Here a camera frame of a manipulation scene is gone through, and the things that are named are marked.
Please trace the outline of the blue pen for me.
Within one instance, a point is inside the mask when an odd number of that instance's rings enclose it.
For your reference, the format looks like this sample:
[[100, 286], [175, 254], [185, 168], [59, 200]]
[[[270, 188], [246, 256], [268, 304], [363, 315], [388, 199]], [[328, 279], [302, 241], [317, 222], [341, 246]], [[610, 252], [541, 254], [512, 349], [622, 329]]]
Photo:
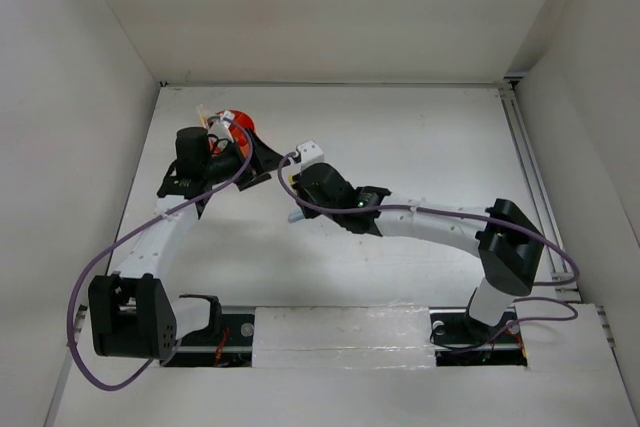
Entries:
[[288, 216], [289, 223], [295, 223], [304, 219], [304, 214], [300, 211], [293, 212]]

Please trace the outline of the pink pen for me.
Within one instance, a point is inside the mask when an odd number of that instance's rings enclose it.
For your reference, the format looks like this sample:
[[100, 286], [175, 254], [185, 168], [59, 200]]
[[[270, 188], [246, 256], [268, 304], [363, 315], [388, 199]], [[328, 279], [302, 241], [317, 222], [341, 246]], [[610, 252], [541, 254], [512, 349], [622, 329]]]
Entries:
[[209, 112], [203, 105], [198, 105], [196, 107], [196, 110], [197, 110], [200, 122], [202, 124], [202, 127], [205, 129], [208, 129], [209, 128]]

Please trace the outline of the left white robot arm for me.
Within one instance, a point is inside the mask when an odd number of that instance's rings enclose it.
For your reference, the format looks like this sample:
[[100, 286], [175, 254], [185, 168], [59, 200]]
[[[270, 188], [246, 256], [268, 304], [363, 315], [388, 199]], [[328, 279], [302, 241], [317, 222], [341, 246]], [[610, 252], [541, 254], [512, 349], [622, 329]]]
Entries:
[[212, 295], [170, 299], [169, 272], [187, 234], [202, 217], [211, 192], [231, 183], [246, 190], [270, 179], [283, 157], [252, 129], [241, 148], [228, 128], [210, 133], [187, 127], [176, 134], [176, 158], [157, 192], [158, 222], [144, 229], [121, 264], [88, 288], [93, 346], [102, 357], [166, 360], [189, 335], [201, 343], [223, 331], [220, 301]]

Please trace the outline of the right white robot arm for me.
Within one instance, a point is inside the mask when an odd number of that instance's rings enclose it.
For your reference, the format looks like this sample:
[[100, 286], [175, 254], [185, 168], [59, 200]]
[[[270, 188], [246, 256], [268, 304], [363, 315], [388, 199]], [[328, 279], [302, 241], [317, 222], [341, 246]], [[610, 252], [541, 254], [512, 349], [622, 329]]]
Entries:
[[324, 215], [353, 234], [413, 238], [479, 258], [484, 276], [460, 321], [473, 340], [494, 334], [512, 302], [533, 289], [543, 243], [527, 234], [539, 231], [509, 200], [459, 208], [457, 217], [431, 216], [426, 202], [382, 187], [354, 187], [324, 162], [301, 170], [290, 185], [306, 219]]

